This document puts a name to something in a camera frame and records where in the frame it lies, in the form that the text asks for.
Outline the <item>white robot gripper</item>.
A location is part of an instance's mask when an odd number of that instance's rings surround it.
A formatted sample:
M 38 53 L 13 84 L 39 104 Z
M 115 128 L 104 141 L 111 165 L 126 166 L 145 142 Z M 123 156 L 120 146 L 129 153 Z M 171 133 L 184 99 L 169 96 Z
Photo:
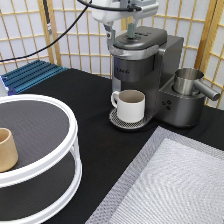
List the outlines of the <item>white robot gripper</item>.
M 93 0 L 93 4 L 99 9 L 92 10 L 93 18 L 104 23 L 107 40 L 115 40 L 116 31 L 113 29 L 113 21 L 132 16 L 135 20 L 153 16 L 157 13 L 159 3 L 156 0 Z M 135 37 L 136 24 L 128 24 L 127 37 Z

